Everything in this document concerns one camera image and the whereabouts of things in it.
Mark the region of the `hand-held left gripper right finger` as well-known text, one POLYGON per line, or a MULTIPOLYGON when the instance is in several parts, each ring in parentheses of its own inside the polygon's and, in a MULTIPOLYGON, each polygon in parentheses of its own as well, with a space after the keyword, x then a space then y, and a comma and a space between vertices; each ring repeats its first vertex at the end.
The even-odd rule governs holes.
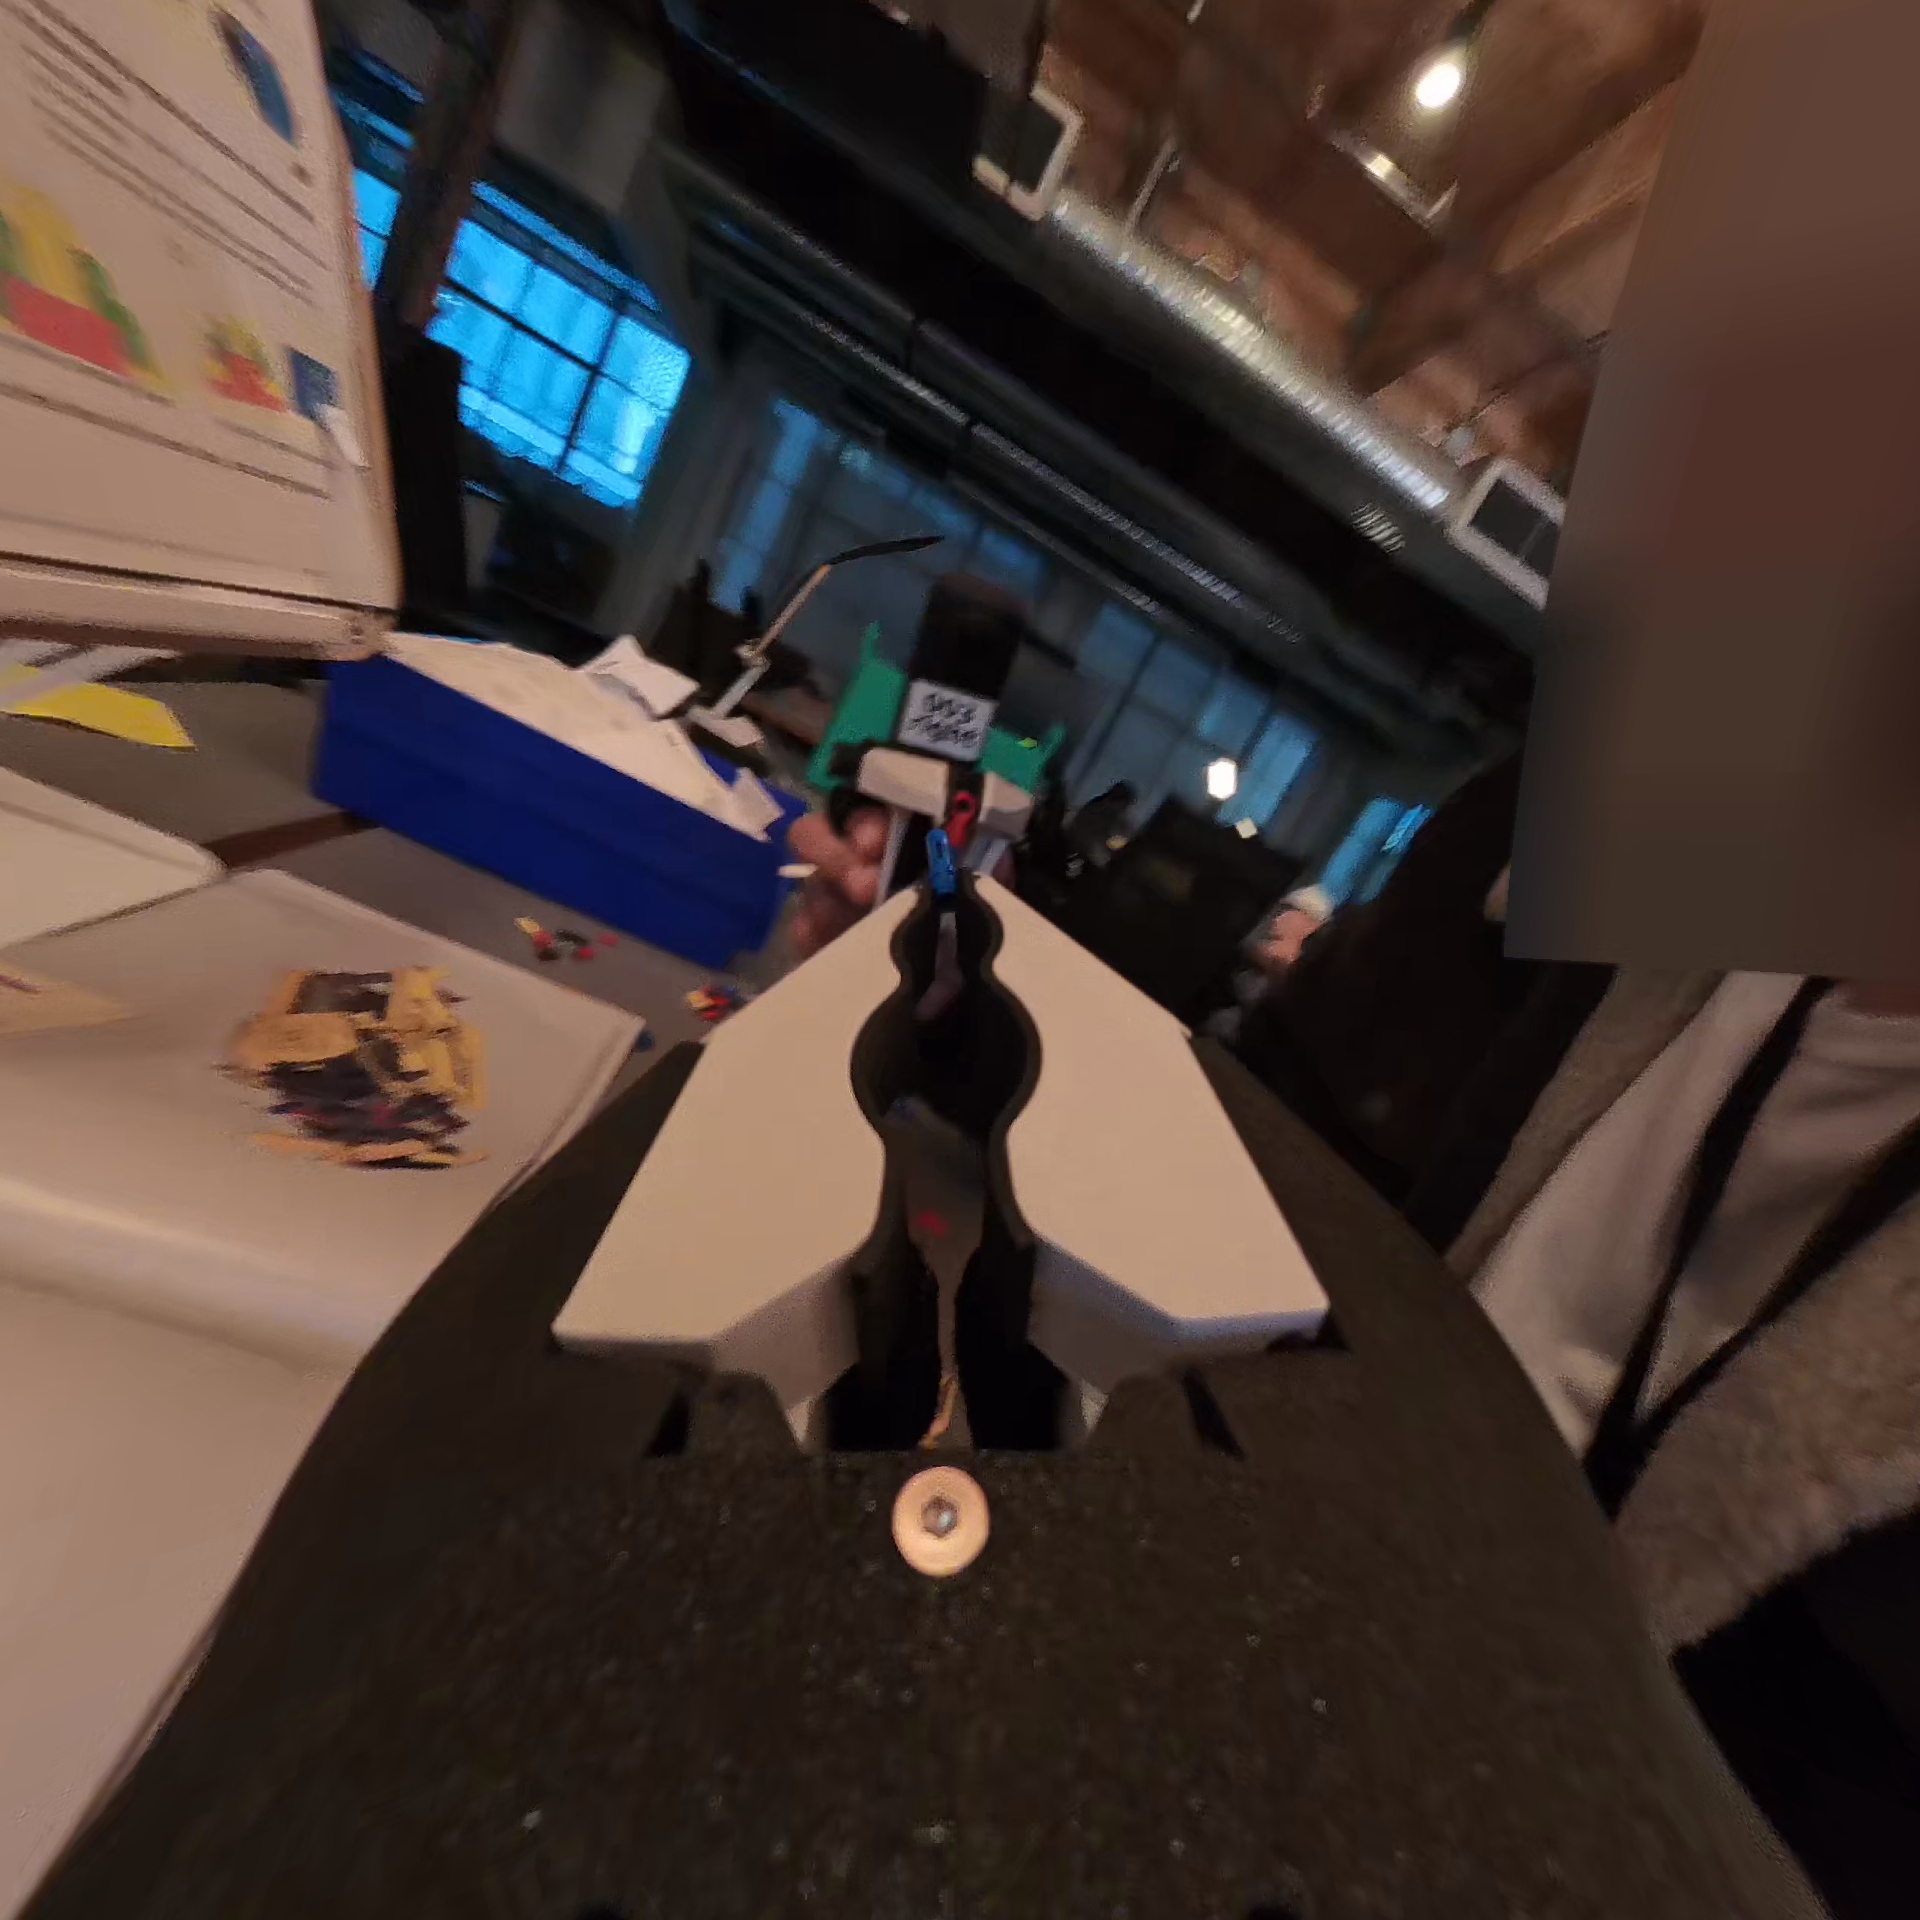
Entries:
POLYGON ((972 882, 974 1412, 1062 1412, 1323 1333, 1329 1295, 1187 1027, 972 882))

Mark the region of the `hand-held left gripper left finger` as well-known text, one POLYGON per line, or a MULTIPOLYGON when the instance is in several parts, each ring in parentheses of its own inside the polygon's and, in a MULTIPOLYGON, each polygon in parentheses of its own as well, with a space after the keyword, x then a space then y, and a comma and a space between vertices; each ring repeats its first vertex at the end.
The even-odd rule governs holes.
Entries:
POLYGON ((764 1379, 925 1379, 925 1263, 887 1119, 920 1050, 925 896, 887 899, 700 1046, 552 1335, 764 1379))

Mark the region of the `pile of small coloured pins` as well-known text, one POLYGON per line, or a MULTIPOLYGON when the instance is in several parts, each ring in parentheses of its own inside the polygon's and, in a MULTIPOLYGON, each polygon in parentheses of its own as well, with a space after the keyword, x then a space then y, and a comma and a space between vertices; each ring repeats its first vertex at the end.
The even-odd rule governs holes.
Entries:
POLYGON ((666 954, 630 934, 606 929, 569 929, 515 915, 515 934, 528 942, 533 965, 543 968, 594 968, 598 986, 587 991, 615 1001, 632 1012, 666 1010, 713 1026, 757 998, 751 983, 731 975, 702 975, 689 960, 666 954))

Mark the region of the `wooden metal jointed arm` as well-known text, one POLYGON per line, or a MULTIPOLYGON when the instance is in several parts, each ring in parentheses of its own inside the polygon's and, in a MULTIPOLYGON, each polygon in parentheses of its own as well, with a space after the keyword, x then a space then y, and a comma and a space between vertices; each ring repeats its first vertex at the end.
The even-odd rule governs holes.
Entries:
POLYGON ((726 745, 739 745, 735 742, 735 716, 743 707, 748 692, 764 680, 771 650, 781 642, 783 629, 792 623, 792 617, 804 610, 804 603, 823 587, 823 583, 837 574, 841 568, 851 565, 865 565, 865 562, 878 562, 878 558, 908 558, 916 551, 927 551, 933 547, 945 541, 942 532, 913 532, 913 537, 896 537, 896 539, 873 539, 873 541, 862 541, 862 547, 846 547, 844 551, 835 551, 829 558, 823 558, 801 583, 798 587, 792 587, 774 617, 764 627, 764 634, 757 634, 755 638, 748 638, 742 648, 735 648, 735 659, 739 669, 731 676, 730 683, 724 683, 724 691, 712 700, 706 700, 700 707, 686 707, 686 719, 707 733, 712 737, 724 737, 726 745))

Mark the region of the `person's right hand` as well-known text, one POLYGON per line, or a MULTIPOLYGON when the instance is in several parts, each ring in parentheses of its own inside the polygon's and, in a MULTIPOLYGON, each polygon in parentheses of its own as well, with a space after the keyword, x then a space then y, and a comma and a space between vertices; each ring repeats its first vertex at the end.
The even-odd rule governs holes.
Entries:
POLYGON ((790 825, 790 863, 811 868, 796 886, 790 942, 798 960, 851 932, 887 892, 891 815, 855 805, 837 823, 809 812, 790 825))

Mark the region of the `green plastic board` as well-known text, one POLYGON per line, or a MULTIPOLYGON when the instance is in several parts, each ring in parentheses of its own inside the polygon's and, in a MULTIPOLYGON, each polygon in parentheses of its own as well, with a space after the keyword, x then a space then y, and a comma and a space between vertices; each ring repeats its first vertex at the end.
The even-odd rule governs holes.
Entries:
MULTIPOLYGON (((1044 659, 1020 654, 1020 672, 995 707, 981 765, 1021 791, 1033 791, 1046 770, 1068 752, 1075 722, 1062 702, 1039 697, 1044 687, 1036 680, 1021 679, 1026 666, 1044 666, 1044 659)), ((809 788, 831 793, 844 783, 835 771, 841 746, 891 742, 905 700, 908 669, 887 650, 884 627, 870 620, 860 636, 853 669, 831 704, 823 737, 809 755, 809 788)))

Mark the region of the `tall paned window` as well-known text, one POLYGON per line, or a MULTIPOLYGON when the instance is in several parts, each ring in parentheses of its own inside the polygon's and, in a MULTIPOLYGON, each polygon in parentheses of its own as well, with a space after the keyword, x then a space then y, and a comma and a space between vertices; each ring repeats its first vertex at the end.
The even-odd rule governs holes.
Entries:
POLYGON ((1339 905, 1373 899, 1433 817, 1421 799, 1379 788, 1373 765, 1331 716, 1309 707, 1274 669, 1193 627, 1135 586, 1082 565, 1029 514, 1008 514, 968 482, 916 471, 774 396, 731 487, 712 551, 712 586, 730 613, 774 613, 809 565, 873 539, 942 532, 908 558, 831 574, 783 629, 764 702, 819 745, 853 669, 862 629, 878 620, 908 666, 931 587, 950 574, 982 578, 1029 613, 1021 679, 1075 722, 1052 764, 1073 805, 1123 780, 1141 823, 1163 799, 1301 855, 1305 882, 1339 905), (1212 805, 1207 765, 1238 764, 1238 791, 1212 805))

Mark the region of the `crumpled white printed bags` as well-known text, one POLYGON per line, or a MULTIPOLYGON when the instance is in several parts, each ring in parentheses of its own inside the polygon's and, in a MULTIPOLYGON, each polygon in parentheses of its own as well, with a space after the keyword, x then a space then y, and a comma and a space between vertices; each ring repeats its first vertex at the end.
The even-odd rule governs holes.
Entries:
POLYGON ((421 634, 389 636, 385 658, 731 832, 783 841, 779 793, 730 759, 712 764, 680 716, 700 683, 630 634, 583 666, 509 642, 421 634))

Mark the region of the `blue plastic bin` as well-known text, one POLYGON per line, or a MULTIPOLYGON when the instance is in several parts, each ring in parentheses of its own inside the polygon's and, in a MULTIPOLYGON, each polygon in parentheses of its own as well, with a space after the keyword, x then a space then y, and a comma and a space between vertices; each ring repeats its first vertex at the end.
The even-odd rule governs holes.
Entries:
POLYGON ((706 968, 771 938, 804 815, 755 838, 391 658, 328 666, 310 791, 706 968))

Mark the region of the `white air vent grille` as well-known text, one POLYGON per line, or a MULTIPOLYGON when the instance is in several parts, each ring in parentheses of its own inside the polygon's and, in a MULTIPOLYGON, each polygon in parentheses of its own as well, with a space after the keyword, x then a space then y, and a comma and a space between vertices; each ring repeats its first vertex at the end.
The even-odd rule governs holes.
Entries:
POLYGON ((1516 594, 1547 603, 1566 499, 1534 471, 1493 454, 1462 467, 1446 537, 1516 594))
POLYGON ((1046 85, 1012 93, 987 85, 974 182, 1026 224, 1044 224, 1082 139, 1080 109, 1046 85))

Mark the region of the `large paned window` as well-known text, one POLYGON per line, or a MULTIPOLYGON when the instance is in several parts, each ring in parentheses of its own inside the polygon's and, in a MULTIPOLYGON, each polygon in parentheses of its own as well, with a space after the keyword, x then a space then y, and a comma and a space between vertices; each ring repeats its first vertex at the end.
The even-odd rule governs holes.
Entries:
POLYGON ((461 361, 469 440, 601 510, 640 505, 692 356, 587 202, 495 151, 445 250, 424 336, 461 361))

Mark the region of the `open instruction booklet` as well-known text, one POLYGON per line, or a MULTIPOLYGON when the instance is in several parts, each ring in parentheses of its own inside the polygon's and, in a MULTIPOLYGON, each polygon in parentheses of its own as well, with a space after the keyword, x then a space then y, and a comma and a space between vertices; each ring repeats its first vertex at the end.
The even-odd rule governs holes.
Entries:
POLYGON ((123 1018, 4 1044, 4 1914, 177 1700, 358 1359, 641 1027, 281 872, 10 960, 123 1018), (478 1159, 268 1145, 222 1066, 240 1021, 285 975, 405 965, 478 1027, 478 1159))

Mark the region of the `yellow paper slip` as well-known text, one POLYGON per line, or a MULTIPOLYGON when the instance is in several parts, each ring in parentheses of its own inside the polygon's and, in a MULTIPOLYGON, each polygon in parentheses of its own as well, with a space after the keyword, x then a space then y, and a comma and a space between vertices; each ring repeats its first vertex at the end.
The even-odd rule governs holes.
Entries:
POLYGON ((192 735, 164 700, 97 680, 42 683, 21 680, 4 691, 4 713, 36 722, 60 722, 136 746, 189 752, 192 735))

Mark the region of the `silver ventilation duct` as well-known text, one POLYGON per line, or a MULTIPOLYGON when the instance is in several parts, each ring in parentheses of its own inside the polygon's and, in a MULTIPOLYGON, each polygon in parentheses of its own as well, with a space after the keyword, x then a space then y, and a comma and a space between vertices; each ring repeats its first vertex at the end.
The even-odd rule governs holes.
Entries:
POLYGON ((1444 451, 1359 399, 1231 284, 1141 237, 1084 193, 1062 191, 1032 236, 1032 255, 1245 447, 1274 461, 1311 461, 1438 526, 1462 504, 1462 472, 1444 451))

